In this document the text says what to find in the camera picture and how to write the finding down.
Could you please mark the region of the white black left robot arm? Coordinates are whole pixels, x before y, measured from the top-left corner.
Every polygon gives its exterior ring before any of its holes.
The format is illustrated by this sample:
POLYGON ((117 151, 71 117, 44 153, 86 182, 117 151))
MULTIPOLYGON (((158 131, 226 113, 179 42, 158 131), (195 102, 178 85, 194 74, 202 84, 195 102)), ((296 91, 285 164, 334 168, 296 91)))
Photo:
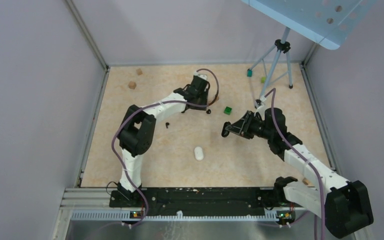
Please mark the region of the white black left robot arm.
POLYGON ((208 107, 210 83, 205 74, 195 72, 190 84, 177 88, 165 98, 150 105, 131 105, 116 135, 121 148, 123 173, 118 190, 129 207, 140 202, 141 169, 144 154, 153 142, 156 124, 188 109, 205 111, 208 107))

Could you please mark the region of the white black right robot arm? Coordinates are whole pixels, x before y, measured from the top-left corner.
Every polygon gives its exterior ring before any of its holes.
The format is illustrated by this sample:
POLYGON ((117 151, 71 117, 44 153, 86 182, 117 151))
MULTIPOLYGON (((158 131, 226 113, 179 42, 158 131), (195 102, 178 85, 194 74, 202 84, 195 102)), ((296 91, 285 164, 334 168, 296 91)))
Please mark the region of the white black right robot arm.
POLYGON ((281 109, 266 109, 264 115, 247 111, 238 121, 224 123, 221 135, 225 138, 229 134, 267 140, 274 155, 314 185, 310 188, 294 177, 278 177, 273 188, 277 205, 287 206, 292 202, 306 208, 338 239, 374 223, 367 187, 359 180, 350 181, 337 174, 315 157, 288 131, 281 109))

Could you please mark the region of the black earbud charging case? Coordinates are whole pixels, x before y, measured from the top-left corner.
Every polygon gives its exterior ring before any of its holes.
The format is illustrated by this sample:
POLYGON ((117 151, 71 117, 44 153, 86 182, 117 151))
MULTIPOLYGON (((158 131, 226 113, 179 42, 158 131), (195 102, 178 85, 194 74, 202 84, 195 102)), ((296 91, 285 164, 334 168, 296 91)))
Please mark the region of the black earbud charging case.
POLYGON ((226 138, 230 132, 227 130, 227 127, 229 127, 231 125, 231 123, 229 121, 226 121, 224 124, 223 124, 223 128, 222 128, 222 131, 221 131, 221 136, 223 138, 226 138))

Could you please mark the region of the white earbud charging case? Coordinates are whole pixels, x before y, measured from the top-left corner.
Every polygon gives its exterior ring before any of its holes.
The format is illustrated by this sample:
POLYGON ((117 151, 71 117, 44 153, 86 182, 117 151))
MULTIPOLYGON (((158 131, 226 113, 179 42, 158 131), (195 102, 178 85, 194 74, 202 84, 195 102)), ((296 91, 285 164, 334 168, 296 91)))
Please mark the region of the white earbud charging case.
POLYGON ((194 158, 197 160, 197 161, 202 161, 205 157, 204 155, 204 150, 202 147, 200 146, 196 146, 193 150, 193 154, 194 154, 194 158))

